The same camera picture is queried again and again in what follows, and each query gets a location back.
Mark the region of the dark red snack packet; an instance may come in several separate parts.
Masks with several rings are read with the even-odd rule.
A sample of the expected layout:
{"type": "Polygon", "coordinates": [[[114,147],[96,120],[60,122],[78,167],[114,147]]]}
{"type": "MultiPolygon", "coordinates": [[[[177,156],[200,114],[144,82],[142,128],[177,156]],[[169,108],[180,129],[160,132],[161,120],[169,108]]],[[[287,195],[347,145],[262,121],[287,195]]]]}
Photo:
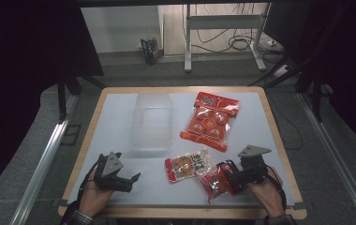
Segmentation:
{"type": "Polygon", "coordinates": [[[236,171],[238,171],[236,164],[228,159],[218,163],[205,175],[196,175],[208,196],[208,203],[227,193],[236,195],[230,193],[230,181],[228,180],[228,172],[236,171]]]}

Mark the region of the black floor bracket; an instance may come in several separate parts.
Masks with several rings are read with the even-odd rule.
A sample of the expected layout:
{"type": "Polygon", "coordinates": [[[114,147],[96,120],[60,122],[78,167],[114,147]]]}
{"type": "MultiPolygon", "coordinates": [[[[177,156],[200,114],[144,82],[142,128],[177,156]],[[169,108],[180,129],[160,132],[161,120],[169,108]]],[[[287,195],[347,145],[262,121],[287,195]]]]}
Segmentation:
{"type": "Polygon", "coordinates": [[[82,128],[81,125],[68,125],[64,133],[63,139],[61,141],[61,144],[64,146],[75,145],[79,138],[81,128],[82,128]]]}

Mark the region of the small clear snack packet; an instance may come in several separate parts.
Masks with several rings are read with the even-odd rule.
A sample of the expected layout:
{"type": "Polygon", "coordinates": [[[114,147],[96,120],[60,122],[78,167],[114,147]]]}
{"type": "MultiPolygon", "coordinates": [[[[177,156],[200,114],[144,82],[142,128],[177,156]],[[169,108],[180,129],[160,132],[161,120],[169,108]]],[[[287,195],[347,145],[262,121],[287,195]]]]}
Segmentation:
{"type": "Polygon", "coordinates": [[[205,175],[212,169],[207,150],[167,158],[164,162],[169,181],[176,183],[198,175],[205,175]]]}

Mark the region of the black curtain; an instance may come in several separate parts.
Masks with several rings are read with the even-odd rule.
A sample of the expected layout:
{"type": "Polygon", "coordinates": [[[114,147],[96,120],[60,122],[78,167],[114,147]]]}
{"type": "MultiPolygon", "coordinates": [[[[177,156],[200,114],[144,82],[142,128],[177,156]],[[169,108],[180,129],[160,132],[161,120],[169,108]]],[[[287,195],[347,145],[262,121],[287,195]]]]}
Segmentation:
{"type": "Polygon", "coordinates": [[[80,7],[0,0],[0,175],[35,120],[42,92],[102,73],[80,7]]]}
{"type": "Polygon", "coordinates": [[[356,133],[356,0],[273,2],[264,33],[305,64],[296,89],[329,85],[331,104],[356,133]]]}

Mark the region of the person's left hand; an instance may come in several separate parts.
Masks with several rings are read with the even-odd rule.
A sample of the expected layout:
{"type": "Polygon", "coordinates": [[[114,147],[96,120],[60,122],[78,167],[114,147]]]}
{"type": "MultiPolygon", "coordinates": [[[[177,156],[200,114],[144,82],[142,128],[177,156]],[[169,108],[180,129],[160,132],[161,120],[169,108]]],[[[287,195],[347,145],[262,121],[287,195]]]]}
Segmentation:
{"type": "Polygon", "coordinates": [[[84,186],[79,211],[94,218],[109,202],[112,193],[112,190],[99,189],[94,179],[90,178],[84,186]]]}

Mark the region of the white power strip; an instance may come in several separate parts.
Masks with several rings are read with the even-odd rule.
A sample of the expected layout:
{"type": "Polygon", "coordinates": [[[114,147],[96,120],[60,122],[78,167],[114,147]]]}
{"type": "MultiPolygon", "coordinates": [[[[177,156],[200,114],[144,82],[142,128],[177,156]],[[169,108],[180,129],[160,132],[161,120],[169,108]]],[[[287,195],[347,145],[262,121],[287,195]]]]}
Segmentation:
{"type": "Polygon", "coordinates": [[[290,70],[290,67],[288,65],[283,65],[281,68],[279,68],[275,73],[274,76],[275,77],[280,77],[283,74],[285,74],[286,72],[288,72],[290,70]]]}

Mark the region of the blue paper bag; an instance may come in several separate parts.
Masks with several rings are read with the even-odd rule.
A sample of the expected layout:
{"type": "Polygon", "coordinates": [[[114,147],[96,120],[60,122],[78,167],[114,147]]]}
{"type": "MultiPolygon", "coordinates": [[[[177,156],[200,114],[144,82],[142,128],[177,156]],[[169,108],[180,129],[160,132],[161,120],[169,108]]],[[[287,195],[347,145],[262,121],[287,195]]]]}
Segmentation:
{"type": "Polygon", "coordinates": [[[160,55],[157,40],[151,30],[141,38],[141,49],[146,64],[154,65],[158,61],[160,55]]]}

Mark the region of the black tripod legs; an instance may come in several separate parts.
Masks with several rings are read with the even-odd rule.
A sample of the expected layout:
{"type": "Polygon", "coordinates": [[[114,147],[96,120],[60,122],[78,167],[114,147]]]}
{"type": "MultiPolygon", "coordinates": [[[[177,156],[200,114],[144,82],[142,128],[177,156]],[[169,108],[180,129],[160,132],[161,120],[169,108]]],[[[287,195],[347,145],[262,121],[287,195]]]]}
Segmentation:
{"type": "Polygon", "coordinates": [[[266,82],[266,80],[273,76],[280,68],[282,68],[289,61],[289,56],[285,54],[281,59],[277,61],[276,64],[272,66],[272,68],[267,71],[261,78],[255,80],[250,84],[250,86],[255,85],[260,82],[264,82],[264,88],[274,87],[281,82],[287,80],[288,78],[293,77],[294,75],[300,73],[301,76],[298,79],[297,83],[295,83],[294,87],[297,93],[304,93],[308,90],[309,86],[313,87],[313,92],[311,94],[312,103],[311,103],[311,111],[313,115],[316,117],[318,122],[322,121],[320,115],[320,98],[321,98],[321,77],[316,72],[316,61],[313,56],[310,56],[306,60],[304,60],[301,64],[294,66],[289,69],[287,72],[282,75],[274,78],[270,82],[266,82]]]}

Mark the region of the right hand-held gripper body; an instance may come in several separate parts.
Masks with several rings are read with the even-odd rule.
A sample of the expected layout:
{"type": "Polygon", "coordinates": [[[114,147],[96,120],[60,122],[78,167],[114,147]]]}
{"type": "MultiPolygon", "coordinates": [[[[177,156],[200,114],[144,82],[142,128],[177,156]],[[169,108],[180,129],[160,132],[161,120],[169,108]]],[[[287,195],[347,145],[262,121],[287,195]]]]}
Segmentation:
{"type": "Polygon", "coordinates": [[[255,145],[246,146],[239,154],[242,170],[239,171],[240,180],[244,183],[260,184],[264,180],[264,175],[268,172],[263,159],[264,154],[271,153],[269,148],[255,145]]]}

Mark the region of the large orange snack packet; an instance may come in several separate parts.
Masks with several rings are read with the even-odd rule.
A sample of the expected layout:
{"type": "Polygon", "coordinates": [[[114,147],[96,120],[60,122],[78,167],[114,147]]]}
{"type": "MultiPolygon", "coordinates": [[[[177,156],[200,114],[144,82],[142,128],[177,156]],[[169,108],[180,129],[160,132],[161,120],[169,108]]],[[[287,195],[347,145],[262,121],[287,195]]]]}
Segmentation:
{"type": "Polygon", "coordinates": [[[226,152],[230,122],[237,116],[239,109],[240,101],[237,99],[199,92],[192,118],[186,129],[180,132],[180,137],[226,152]]]}

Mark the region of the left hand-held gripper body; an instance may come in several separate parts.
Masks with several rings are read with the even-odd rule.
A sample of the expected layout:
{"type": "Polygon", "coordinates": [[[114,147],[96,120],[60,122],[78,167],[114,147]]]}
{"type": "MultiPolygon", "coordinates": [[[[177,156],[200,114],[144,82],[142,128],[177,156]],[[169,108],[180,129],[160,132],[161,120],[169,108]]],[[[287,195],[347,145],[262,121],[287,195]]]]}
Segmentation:
{"type": "Polygon", "coordinates": [[[99,155],[94,181],[101,190],[119,190],[122,186],[117,173],[123,168],[119,159],[120,153],[110,152],[108,156],[99,155]]]}

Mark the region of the white metal desk frame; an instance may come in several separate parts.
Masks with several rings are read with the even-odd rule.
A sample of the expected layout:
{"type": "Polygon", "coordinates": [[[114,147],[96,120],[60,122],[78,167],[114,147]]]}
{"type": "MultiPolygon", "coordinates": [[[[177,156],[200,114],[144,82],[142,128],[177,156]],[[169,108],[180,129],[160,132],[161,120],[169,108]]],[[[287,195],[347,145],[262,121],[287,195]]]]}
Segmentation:
{"type": "Polygon", "coordinates": [[[187,5],[185,15],[185,72],[190,72],[192,70],[191,31],[212,29],[256,29],[257,33],[250,41],[249,48],[259,71],[265,71],[266,66],[260,56],[258,46],[260,44],[260,37],[267,20],[270,5],[270,3],[267,3],[261,14],[211,16],[191,16],[190,5],[187,5]]]}

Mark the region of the person's right hand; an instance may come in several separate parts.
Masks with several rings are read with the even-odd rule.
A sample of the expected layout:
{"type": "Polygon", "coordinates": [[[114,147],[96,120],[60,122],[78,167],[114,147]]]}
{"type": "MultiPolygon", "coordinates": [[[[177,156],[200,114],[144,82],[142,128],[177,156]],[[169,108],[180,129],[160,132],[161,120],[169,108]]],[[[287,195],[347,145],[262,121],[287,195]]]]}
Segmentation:
{"type": "Polygon", "coordinates": [[[286,214],[282,198],[272,181],[265,179],[261,184],[250,183],[247,186],[263,206],[269,218],[278,218],[286,214]]]}

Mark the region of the aluminium rail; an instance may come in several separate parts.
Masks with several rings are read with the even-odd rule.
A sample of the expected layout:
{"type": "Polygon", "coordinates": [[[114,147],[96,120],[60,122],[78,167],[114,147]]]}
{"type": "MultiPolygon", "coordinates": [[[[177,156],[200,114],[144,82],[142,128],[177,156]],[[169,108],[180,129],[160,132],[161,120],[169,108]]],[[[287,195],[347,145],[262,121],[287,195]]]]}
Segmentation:
{"type": "Polygon", "coordinates": [[[43,151],[37,167],[28,183],[25,192],[16,208],[15,213],[8,225],[24,225],[28,219],[37,195],[45,181],[48,170],[52,165],[53,158],[67,130],[68,122],[73,114],[78,97],[71,95],[65,104],[67,115],[59,122],[43,151]]]}
{"type": "Polygon", "coordinates": [[[354,176],[349,171],[347,164],[342,159],[340,153],[338,152],[331,136],[327,132],[325,126],[322,122],[318,120],[318,118],[313,114],[313,110],[311,109],[311,101],[309,100],[306,94],[298,94],[297,97],[303,104],[304,110],[306,111],[309,120],[317,132],[323,147],[329,156],[330,161],[335,167],[341,181],[345,189],[347,190],[350,198],[352,199],[355,207],[356,207],[356,180],[354,176]]]}

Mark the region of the black stand legs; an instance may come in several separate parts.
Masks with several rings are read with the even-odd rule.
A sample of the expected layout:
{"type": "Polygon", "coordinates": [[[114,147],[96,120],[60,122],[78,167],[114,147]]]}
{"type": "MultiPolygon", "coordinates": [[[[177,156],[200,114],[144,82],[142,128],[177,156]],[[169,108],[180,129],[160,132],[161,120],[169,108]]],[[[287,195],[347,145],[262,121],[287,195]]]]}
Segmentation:
{"type": "Polygon", "coordinates": [[[58,108],[59,108],[59,123],[62,124],[67,119],[67,100],[66,90],[73,96],[78,96],[82,92],[82,87],[78,78],[83,78],[87,82],[103,89],[107,85],[97,79],[85,75],[79,71],[72,70],[62,72],[58,77],[57,91],[58,91],[58,108]]]}

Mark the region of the clear plastic container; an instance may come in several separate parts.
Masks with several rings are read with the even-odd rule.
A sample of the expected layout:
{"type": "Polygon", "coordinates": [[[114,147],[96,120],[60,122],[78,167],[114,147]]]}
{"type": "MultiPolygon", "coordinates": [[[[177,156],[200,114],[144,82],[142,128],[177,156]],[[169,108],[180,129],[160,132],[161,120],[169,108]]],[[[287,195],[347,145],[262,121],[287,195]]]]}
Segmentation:
{"type": "Polygon", "coordinates": [[[158,151],[171,146],[172,107],[168,92],[137,95],[131,132],[137,149],[158,151]]]}

